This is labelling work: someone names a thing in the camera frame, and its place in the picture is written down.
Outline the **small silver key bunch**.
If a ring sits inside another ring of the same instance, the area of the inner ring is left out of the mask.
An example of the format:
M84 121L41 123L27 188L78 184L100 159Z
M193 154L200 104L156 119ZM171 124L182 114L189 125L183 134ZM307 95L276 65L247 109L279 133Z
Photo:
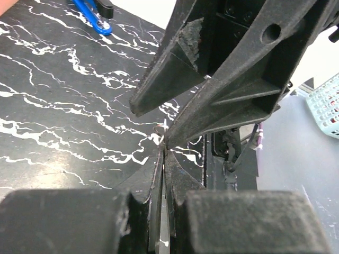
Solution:
M166 144L165 144L164 138L165 138L165 133L168 129L169 129L169 126L167 124L167 117L164 118L163 123L158 123L154 127L154 132L159 137L158 146L161 148L162 154L163 154L163 166L162 166L163 171L165 170L165 155L166 155Z

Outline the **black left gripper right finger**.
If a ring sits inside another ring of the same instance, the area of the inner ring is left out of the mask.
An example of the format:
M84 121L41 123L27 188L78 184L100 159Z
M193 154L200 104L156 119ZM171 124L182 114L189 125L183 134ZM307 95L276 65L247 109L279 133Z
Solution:
M286 191L208 190L164 156L171 253L330 253L307 199Z

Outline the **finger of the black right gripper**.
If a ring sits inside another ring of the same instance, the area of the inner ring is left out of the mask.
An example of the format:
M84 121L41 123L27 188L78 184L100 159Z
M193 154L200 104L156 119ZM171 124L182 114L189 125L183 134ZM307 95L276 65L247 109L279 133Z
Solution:
M176 1L157 53L130 99L140 117L203 82L212 48L212 2Z
M262 1L217 10L212 72L165 136L168 148L266 120L328 19L328 1Z

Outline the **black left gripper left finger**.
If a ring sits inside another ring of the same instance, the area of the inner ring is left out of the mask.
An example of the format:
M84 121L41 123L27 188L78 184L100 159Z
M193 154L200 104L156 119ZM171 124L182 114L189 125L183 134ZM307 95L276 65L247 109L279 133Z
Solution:
M164 150L113 189L22 189L1 202L1 253L158 253Z

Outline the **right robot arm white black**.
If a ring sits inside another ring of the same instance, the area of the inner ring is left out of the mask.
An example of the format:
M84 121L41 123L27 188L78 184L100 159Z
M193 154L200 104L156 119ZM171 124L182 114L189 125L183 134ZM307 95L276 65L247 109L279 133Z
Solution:
M200 86L164 143L172 149L211 134L225 180L246 157L240 127L276 110L306 49L338 27L338 1L177 1L130 108L142 116Z

